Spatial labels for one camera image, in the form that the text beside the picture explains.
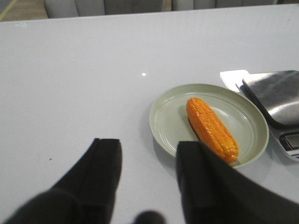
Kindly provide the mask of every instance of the orange corn cob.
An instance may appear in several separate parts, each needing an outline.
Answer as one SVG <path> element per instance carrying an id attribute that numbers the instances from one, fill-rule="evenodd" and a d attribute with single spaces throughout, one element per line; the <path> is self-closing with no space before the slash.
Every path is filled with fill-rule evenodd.
<path id="1" fill-rule="evenodd" d="M 199 138 L 227 163 L 236 161 L 238 144 L 212 108 L 199 98 L 189 99 L 186 108 L 189 121 Z"/>

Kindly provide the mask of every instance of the kitchen scale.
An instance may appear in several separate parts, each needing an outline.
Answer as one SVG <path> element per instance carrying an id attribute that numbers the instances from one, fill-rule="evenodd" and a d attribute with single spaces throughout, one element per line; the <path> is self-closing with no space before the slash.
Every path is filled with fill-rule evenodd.
<path id="1" fill-rule="evenodd" d="M 220 77 L 257 106 L 284 154 L 299 161 L 299 71 L 236 70 L 221 72 Z"/>

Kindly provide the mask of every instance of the gray chair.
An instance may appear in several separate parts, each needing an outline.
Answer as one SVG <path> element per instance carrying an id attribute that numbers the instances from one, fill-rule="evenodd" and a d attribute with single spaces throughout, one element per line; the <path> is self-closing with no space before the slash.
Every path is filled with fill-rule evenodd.
<path id="1" fill-rule="evenodd" d="M 162 12 L 166 0 L 45 0 L 49 18 Z"/>
<path id="2" fill-rule="evenodd" d="M 241 7 L 256 5 L 274 5 L 280 0 L 173 0 L 173 10 L 193 10 L 221 7 Z"/>

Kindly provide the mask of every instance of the table surface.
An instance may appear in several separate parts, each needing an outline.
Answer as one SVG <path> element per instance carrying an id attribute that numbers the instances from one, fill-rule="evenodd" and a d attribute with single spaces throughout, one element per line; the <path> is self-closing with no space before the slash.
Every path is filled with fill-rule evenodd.
<path id="1" fill-rule="evenodd" d="M 228 70 L 299 70 L 299 5 L 0 23 L 0 223 L 50 188 L 94 138 L 121 140 L 112 224 L 144 210 L 184 223 L 174 159 L 149 112 L 166 90 L 225 87 Z M 238 170 L 299 202 L 299 163 L 270 137 Z"/>

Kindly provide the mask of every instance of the green plate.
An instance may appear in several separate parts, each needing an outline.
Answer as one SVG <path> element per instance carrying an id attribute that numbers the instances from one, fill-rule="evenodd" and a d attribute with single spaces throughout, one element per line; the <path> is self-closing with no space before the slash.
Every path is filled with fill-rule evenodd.
<path id="1" fill-rule="evenodd" d="M 179 141 L 198 141 L 187 117 L 189 98 L 203 99 L 216 112 L 239 145 L 240 167 L 258 158 L 269 140 L 267 122 L 248 99 L 231 90 L 208 84 L 189 84 L 163 93 L 152 105 L 149 124 L 158 144 L 172 156 Z"/>

